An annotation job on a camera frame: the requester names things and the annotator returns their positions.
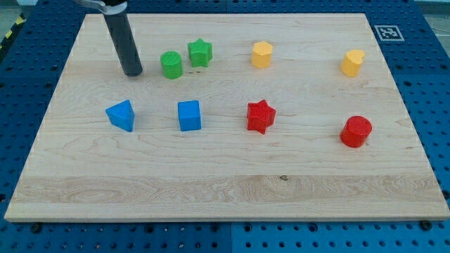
triangular block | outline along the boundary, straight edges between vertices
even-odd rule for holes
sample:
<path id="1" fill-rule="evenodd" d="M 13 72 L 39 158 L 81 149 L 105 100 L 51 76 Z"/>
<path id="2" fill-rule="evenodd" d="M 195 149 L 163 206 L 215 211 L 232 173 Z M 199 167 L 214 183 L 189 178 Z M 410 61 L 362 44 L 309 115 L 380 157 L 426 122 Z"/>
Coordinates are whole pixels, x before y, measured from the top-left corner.
<path id="1" fill-rule="evenodd" d="M 110 119 L 111 124 L 125 131 L 133 131 L 134 111 L 129 100 L 106 109 L 106 115 Z"/>

green star block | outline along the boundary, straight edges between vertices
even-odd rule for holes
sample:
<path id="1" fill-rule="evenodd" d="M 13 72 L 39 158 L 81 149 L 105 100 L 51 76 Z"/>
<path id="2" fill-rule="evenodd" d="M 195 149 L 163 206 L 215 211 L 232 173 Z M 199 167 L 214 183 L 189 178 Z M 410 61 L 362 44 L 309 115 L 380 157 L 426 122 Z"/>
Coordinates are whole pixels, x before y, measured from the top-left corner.
<path id="1" fill-rule="evenodd" d="M 183 74 L 181 56 L 174 51 L 168 51 L 161 55 L 162 73 L 168 79 L 176 79 Z"/>
<path id="2" fill-rule="evenodd" d="M 208 63 L 212 59 L 212 44 L 198 39 L 188 44 L 188 52 L 192 67 L 208 67 Z"/>

blue pegboard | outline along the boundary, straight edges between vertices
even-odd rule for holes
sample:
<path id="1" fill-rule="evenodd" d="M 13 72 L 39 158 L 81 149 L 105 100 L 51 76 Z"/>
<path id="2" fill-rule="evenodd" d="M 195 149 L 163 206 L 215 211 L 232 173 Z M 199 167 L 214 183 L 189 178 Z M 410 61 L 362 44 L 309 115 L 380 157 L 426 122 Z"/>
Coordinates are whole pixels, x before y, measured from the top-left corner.
<path id="1" fill-rule="evenodd" d="M 403 41 L 375 38 L 445 195 L 450 191 L 450 60 L 411 0 L 129 0 L 130 13 L 365 13 Z M 0 65 L 4 215 L 84 15 L 41 0 Z M 0 252 L 448 252 L 450 222 L 11 224 Z"/>

blue block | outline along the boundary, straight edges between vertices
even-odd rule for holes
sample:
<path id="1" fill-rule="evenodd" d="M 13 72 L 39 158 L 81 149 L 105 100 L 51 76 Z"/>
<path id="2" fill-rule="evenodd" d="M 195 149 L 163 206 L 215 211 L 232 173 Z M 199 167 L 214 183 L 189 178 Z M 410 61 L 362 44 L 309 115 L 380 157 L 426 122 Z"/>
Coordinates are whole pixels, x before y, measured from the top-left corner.
<path id="1" fill-rule="evenodd" d="M 106 109 L 106 114 L 108 115 L 111 124 L 124 129 L 125 131 L 133 131 L 134 112 L 129 100 L 125 100 Z"/>
<path id="2" fill-rule="evenodd" d="M 202 129 L 198 100 L 178 102 L 178 120 L 182 131 Z"/>

table surface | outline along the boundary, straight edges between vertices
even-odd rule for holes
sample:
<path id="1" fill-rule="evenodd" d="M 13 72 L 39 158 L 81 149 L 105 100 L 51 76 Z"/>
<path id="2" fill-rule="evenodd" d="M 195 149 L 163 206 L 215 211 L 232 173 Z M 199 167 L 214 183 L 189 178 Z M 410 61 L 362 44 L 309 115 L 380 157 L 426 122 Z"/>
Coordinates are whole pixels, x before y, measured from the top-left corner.
<path id="1" fill-rule="evenodd" d="M 126 78 L 100 15 L 88 15 L 6 213 L 9 221 L 384 221 L 446 219 L 449 210 L 373 33 L 361 14 L 129 15 L 144 66 Z M 192 68 L 187 43 L 213 44 Z M 252 44 L 274 45 L 271 67 Z M 339 70 L 360 48 L 360 75 Z M 184 75 L 162 76 L 180 52 Z M 104 110 L 130 99 L 135 129 Z M 180 132 L 176 102 L 198 99 L 200 131 Z M 266 135 L 247 103 L 277 109 Z M 366 145 L 338 135 L 352 115 Z"/>

